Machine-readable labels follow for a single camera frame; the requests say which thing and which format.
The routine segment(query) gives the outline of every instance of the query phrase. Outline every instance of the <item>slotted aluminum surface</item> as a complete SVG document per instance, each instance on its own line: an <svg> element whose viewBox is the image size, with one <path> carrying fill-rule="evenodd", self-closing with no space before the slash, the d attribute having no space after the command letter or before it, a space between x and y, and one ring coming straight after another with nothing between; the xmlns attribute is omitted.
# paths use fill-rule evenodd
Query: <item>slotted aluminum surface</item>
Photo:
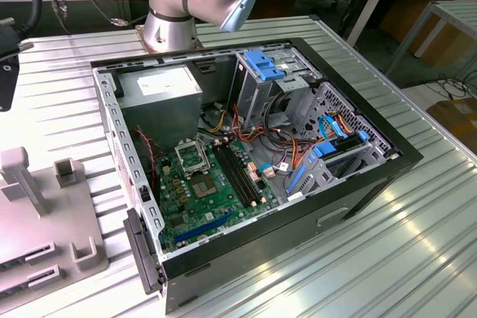
<svg viewBox="0 0 477 318"><path fill-rule="evenodd" d="M171 317L474 317L475 157L320 22L296 17L250 21L234 34L198 30L205 46L303 37L425 158L358 216ZM144 54L141 42L121 31L34 43L21 55L13 109L0 115L7 134L0 147L25 145L32 168L66 156L84 163L110 267L5 316L158 317L161 303L143 293L123 229L126 202L89 68L91 60Z"/></svg>
<svg viewBox="0 0 477 318"><path fill-rule="evenodd" d="M449 24L477 40L477 1L436 1L431 8Z"/></svg>

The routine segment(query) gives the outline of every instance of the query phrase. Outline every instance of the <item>yellow wire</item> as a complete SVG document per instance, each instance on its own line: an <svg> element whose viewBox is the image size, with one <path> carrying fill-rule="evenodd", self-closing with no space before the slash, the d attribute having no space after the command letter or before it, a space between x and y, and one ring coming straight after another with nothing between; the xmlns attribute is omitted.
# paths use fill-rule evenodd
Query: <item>yellow wire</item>
<svg viewBox="0 0 477 318"><path fill-rule="evenodd" d="M225 118L225 111L222 112L221 120L218 122L217 126L209 130L209 133L218 132L222 128L222 124L224 123L224 118Z"/></svg>

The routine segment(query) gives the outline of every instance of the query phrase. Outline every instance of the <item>cardboard box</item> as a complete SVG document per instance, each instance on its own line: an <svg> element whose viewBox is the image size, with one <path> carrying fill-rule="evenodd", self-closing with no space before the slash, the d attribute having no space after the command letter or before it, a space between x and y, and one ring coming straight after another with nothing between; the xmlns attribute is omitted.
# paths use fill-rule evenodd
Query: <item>cardboard box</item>
<svg viewBox="0 0 477 318"><path fill-rule="evenodd" d="M427 109L463 145L477 154L477 100L464 98L437 102Z"/></svg>

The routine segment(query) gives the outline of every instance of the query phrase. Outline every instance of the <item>blue clip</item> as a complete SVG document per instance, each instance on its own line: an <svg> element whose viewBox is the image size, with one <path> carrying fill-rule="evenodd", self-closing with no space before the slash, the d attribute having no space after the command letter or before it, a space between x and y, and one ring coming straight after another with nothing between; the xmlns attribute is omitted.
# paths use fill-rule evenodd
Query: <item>blue clip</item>
<svg viewBox="0 0 477 318"><path fill-rule="evenodd" d="M359 130L358 136L363 142L369 141L370 139L369 134L367 134L364 130Z"/></svg>
<svg viewBox="0 0 477 318"><path fill-rule="evenodd" d="M273 60L263 51L246 51L245 58L252 68L257 71L263 81L278 80L285 77L285 72L274 65Z"/></svg>
<svg viewBox="0 0 477 318"><path fill-rule="evenodd" d="M293 190L293 188L295 187L295 185L297 184L298 180L300 180L301 176L303 175L303 173L305 172L305 169L306 169L306 166L305 165L301 165L300 169L298 170L297 172L297 175L295 175L295 178L293 178L290 186L288 187L288 189L286 189L286 192L288 194L291 193L291 191Z"/></svg>
<svg viewBox="0 0 477 318"><path fill-rule="evenodd" d="M313 153L311 153L308 157L308 160L310 161L310 163L313 163L315 162L316 160L316 155L314 155Z"/></svg>
<svg viewBox="0 0 477 318"><path fill-rule="evenodd" d="M336 148L333 144L328 141L324 143L318 143L313 147L313 153L317 155L318 158L325 156L336 151Z"/></svg>
<svg viewBox="0 0 477 318"><path fill-rule="evenodd" d="M324 121L328 121L329 124L331 124L331 127L333 128L337 136L348 138L348 135L341 130L338 122L336 122L329 115L324 115L323 117L320 117L320 119L318 120L318 128L320 129L320 132L323 138L328 139L328 136L326 135L325 127L323 124Z"/></svg>

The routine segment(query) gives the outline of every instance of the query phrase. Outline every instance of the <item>motherboard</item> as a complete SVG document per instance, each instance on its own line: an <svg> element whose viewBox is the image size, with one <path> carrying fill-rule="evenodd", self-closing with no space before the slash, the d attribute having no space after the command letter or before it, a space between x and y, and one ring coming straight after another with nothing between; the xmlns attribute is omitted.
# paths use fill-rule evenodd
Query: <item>motherboard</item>
<svg viewBox="0 0 477 318"><path fill-rule="evenodd" d="M201 162L209 163L208 171L189 177L183 170ZM223 147L203 146L195 153L188 149L181 157L172 153L158 158L156 167L160 172L160 210L165 220L160 241L166 252L279 205L266 180L257 179L256 166L239 141Z"/></svg>

